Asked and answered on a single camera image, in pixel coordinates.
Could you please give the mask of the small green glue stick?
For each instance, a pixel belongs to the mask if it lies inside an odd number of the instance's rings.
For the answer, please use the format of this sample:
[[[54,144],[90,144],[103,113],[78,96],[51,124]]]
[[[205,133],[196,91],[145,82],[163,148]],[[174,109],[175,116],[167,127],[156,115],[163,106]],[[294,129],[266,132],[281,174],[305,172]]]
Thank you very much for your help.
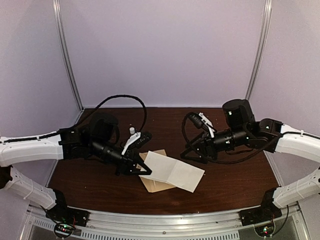
[[[136,133],[136,129],[135,129],[134,127],[130,127],[130,128],[129,128],[129,133],[130,133],[131,135],[134,135],[134,134]]]

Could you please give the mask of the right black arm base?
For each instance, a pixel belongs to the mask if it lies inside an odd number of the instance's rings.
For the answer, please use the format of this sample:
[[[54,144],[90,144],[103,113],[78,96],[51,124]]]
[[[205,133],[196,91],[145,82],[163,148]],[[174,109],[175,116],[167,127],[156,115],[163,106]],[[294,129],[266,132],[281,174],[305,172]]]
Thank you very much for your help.
[[[244,209],[239,212],[242,226],[268,222],[282,216],[281,209],[273,203],[275,190],[276,188],[272,188],[264,193],[260,206]]]

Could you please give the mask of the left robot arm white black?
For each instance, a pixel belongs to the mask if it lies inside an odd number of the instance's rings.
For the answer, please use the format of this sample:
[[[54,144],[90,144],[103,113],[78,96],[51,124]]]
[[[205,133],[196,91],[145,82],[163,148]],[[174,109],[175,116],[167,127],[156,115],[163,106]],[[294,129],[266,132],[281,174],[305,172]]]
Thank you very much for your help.
[[[148,142],[151,134],[132,129],[124,147],[119,148],[111,142],[112,136],[118,138],[120,135],[118,124],[113,115],[98,112],[88,124],[80,128],[62,128],[45,135],[25,138],[1,137],[0,188],[39,204],[61,222],[69,221],[72,211],[67,206],[64,194],[26,177],[14,164],[40,160],[87,159],[94,156],[103,163],[115,165],[117,176],[149,176],[152,170],[132,149]]]

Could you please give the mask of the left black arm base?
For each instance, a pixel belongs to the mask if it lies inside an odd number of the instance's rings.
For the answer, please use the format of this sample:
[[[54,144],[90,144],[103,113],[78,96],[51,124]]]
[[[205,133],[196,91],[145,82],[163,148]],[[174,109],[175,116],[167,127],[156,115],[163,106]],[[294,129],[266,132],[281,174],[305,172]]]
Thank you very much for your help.
[[[57,222],[86,227],[89,212],[67,206],[64,194],[57,189],[53,189],[53,192],[56,197],[55,205],[50,209],[46,209],[46,217]]]

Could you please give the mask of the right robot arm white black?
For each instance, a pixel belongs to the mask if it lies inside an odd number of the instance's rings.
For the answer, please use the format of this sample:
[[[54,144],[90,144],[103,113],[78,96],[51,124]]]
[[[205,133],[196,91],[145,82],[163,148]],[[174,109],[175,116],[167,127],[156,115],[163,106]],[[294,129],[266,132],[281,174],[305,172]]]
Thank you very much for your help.
[[[222,131],[217,131],[202,112],[189,112],[185,115],[181,124],[182,136],[186,142],[185,151],[180,154],[183,160],[233,165],[266,151],[320,161],[319,136],[271,118],[257,121],[246,99],[229,100],[223,104],[222,110],[228,126],[228,129]],[[220,152],[233,155],[235,148],[240,146],[247,148],[247,156],[233,161],[218,159]]]

